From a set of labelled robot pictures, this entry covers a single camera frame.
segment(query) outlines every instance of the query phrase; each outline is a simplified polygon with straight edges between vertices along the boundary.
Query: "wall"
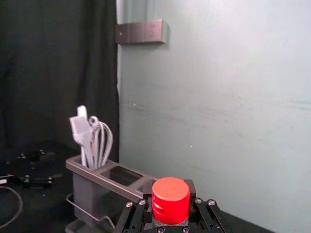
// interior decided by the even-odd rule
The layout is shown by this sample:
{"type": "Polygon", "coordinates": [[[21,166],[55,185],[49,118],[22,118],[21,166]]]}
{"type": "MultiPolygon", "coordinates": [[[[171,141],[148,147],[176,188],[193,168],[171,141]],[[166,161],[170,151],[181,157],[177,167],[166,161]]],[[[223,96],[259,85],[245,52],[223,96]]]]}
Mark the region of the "wall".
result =
{"type": "Polygon", "coordinates": [[[193,179],[270,230],[309,232],[310,5],[128,1],[119,23],[162,18],[171,31],[168,44],[120,48],[121,162],[193,179]]]}

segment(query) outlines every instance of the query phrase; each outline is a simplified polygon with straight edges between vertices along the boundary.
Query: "black curtain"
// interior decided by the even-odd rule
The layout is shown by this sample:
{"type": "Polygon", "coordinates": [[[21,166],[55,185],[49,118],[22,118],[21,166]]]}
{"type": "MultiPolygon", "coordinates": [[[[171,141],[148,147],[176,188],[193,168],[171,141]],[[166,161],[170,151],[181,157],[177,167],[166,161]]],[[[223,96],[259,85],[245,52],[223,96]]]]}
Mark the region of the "black curtain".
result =
{"type": "Polygon", "coordinates": [[[78,148],[69,117],[84,104],[110,126],[117,160],[115,0],[4,0],[0,14],[0,148],[78,148]]]}

